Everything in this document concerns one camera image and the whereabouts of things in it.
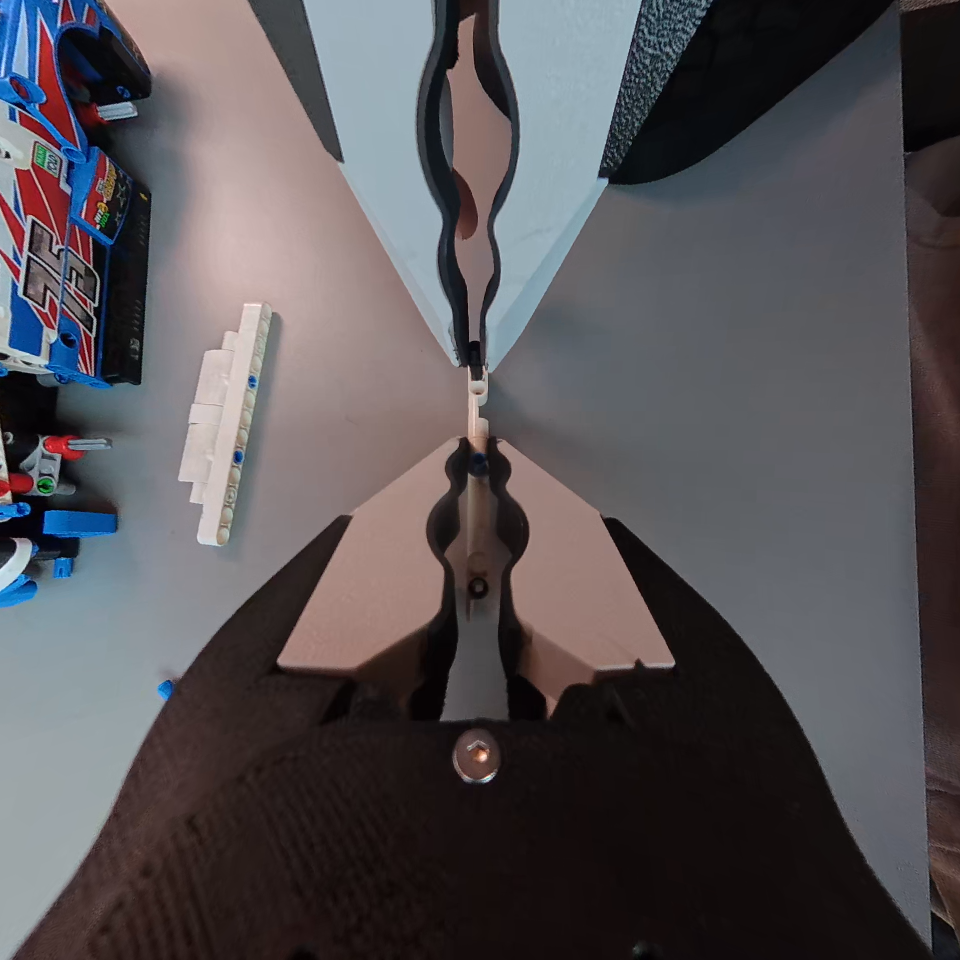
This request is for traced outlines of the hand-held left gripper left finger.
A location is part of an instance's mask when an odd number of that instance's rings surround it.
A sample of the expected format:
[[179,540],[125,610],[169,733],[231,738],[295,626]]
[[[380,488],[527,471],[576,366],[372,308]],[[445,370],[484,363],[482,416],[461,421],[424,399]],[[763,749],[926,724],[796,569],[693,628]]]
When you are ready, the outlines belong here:
[[443,713],[457,651],[455,576],[472,448],[451,438],[351,514],[277,665],[365,683],[413,719]]

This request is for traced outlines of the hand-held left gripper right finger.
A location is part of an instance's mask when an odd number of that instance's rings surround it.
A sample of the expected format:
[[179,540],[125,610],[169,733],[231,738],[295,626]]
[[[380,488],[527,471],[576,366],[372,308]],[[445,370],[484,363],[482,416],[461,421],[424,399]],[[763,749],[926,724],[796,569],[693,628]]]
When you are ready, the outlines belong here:
[[540,720],[572,687],[675,657],[599,510],[507,441],[487,446],[494,531],[507,551],[498,650],[512,721]]

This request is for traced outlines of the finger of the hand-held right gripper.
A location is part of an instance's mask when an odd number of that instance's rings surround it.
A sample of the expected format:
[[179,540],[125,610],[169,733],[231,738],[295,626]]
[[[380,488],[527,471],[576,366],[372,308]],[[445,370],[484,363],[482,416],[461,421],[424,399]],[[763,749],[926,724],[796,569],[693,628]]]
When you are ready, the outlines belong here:
[[455,2],[303,3],[342,173],[451,363],[469,365],[469,308],[454,234],[458,187],[441,106]]
[[486,368],[520,338],[594,210],[640,1],[507,1],[491,15],[512,132],[491,210]]

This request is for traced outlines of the white toy wing panel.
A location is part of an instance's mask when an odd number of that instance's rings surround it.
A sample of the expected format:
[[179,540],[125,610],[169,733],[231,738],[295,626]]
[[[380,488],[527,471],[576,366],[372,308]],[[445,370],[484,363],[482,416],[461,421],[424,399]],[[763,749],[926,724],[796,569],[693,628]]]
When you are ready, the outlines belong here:
[[467,456],[465,488],[465,617],[473,618],[474,608],[489,594],[491,582],[490,546],[492,506],[489,484],[488,444],[490,427],[483,415],[489,396],[486,370],[479,379],[467,382]]

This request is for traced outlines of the white toy beam with tiles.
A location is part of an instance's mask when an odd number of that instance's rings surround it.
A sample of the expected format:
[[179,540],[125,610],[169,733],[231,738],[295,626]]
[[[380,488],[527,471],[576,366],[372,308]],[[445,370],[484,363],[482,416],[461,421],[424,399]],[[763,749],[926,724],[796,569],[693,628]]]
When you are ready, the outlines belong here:
[[268,303],[245,304],[238,329],[202,356],[177,480],[200,507],[203,546],[231,538],[272,318]]

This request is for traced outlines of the person's right hand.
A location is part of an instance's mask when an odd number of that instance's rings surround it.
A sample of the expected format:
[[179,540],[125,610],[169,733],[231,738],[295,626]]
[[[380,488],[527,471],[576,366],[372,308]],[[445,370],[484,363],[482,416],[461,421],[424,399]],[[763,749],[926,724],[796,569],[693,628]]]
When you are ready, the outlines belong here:
[[462,174],[456,167],[452,167],[451,172],[458,190],[460,203],[455,234],[459,239],[469,240],[474,236],[478,228],[477,203],[471,186]]

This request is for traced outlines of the blue red white toy car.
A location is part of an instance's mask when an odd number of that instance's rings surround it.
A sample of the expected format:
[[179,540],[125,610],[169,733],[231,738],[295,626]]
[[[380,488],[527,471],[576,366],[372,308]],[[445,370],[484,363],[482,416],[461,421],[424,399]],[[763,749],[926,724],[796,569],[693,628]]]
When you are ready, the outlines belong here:
[[57,391],[141,383],[152,200],[109,126],[151,92],[106,2],[1,3],[2,608],[116,532],[113,511],[56,504],[66,465],[112,447],[61,430]]

